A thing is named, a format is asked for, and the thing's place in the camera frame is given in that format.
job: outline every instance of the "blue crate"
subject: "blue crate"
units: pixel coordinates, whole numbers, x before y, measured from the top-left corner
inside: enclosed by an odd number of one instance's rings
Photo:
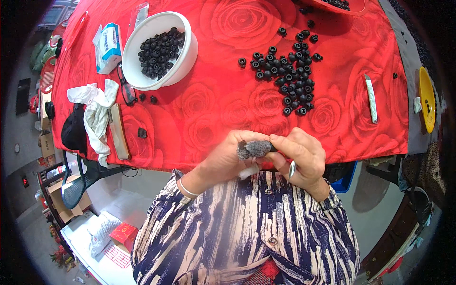
[[[356,164],[358,164],[357,161],[352,164],[350,171],[344,177],[331,183],[331,186],[336,193],[345,193],[350,189],[350,184],[352,183],[353,175],[355,174]]]

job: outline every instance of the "red box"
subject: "red box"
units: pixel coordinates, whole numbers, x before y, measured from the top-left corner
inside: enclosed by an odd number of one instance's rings
[[[121,250],[131,253],[133,249],[133,243],[135,242],[136,235],[138,234],[138,228],[133,227],[127,223],[121,223],[115,228],[112,233],[109,234],[112,241]]]

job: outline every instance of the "white bowl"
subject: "white bowl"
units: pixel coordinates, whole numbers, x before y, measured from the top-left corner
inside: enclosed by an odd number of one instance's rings
[[[184,46],[179,48],[180,56],[171,61],[174,66],[160,80],[150,79],[142,74],[138,53],[141,43],[156,34],[168,32],[176,27],[179,32],[185,31]],[[122,70],[127,82],[137,90],[157,90],[162,86],[172,85],[187,75],[195,64],[198,55],[198,41],[192,33],[187,18],[176,12],[162,12],[145,19],[131,34],[125,45],[122,56]]]

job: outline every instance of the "sleeve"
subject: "sleeve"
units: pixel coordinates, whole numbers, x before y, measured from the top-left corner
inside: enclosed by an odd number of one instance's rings
[[[330,184],[329,197],[320,202],[319,205],[324,215],[334,226],[334,229],[336,230],[335,234],[338,235],[342,241],[342,244],[339,244],[339,246],[343,247],[341,252],[345,255],[344,259],[349,274],[349,283],[353,283],[360,266],[358,242],[352,224],[348,220],[347,213],[342,207],[342,202]]]
[[[142,275],[140,273],[141,264],[144,263],[147,266],[151,264],[151,260],[149,260],[151,249],[160,247],[163,238],[173,227],[176,217],[181,215],[190,205],[189,203],[193,201],[179,191],[177,180],[180,178],[181,173],[178,170],[173,170],[166,186],[147,210],[147,219],[136,236],[131,252],[131,265],[134,270],[134,278],[138,282]]]

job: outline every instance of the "red bowl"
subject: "red bowl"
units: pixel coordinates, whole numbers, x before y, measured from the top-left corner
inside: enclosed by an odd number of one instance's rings
[[[322,0],[301,0],[303,3],[309,4],[314,8],[323,9],[338,14],[362,16],[367,12],[366,0],[348,0],[350,11],[337,8],[331,4],[323,2]]]

